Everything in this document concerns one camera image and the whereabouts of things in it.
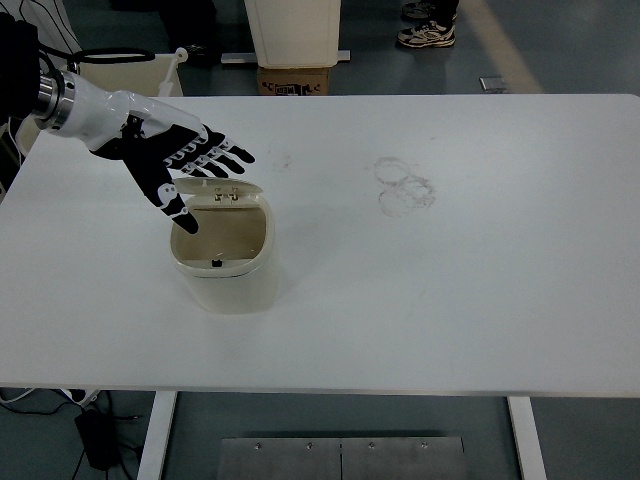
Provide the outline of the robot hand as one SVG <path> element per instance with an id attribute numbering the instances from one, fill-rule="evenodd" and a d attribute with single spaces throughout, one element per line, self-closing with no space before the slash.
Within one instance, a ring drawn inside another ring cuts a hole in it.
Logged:
<path id="1" fill-rule="evenodd" d="M 69 95 L 67 111 L 46 129 L 82 141 L 97 157 L 123 162 L 151 204 L 189 234 L 199 226 L 170 172 L 227 178 L 255 162 L 188 112 L 141 94 L 102 90 L 76 74 L 63 73 L 60 80 Z"/>

